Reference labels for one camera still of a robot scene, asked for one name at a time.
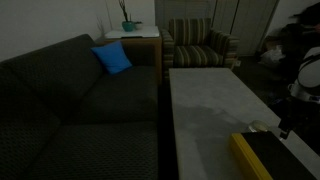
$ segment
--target striped armchair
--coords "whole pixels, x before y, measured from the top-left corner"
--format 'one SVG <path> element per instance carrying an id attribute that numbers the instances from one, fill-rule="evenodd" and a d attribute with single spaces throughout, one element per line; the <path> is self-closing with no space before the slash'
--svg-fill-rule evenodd
<path id="1" fill-rule="evenodd" d="M 171 19 L 162 29 L 163 78 L 169 68 L 229 67 L 237 59 L 239 39 L 210 28 L 211 19 Z"/>

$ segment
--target wall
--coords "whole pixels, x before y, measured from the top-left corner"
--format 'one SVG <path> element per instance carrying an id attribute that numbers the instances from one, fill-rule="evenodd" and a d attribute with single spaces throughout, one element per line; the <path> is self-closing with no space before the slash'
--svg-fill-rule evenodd
<path id="1" fill-rule="evenodd" d="M 137 1 L 143 5 L 132 8 L 132 13 L 137 14 L 137 19 L 147 16 L 141 21 L 154 24 L 154 1 Z M 134 3 L 126 2 L 129 11 Z M 1 0 L 0 61 L 84 33 L 97 40 L 120 17 L 123 16 L 118 0 Z"/>
<path id="2" fill-rule="evenodd" d="M 295 23 L 294 14 L 300 14 L 307 7 L 318 3 L 319 0 L 279 0 L 266 35 L 276 35 L 281 28 L 290 23 Z"/>

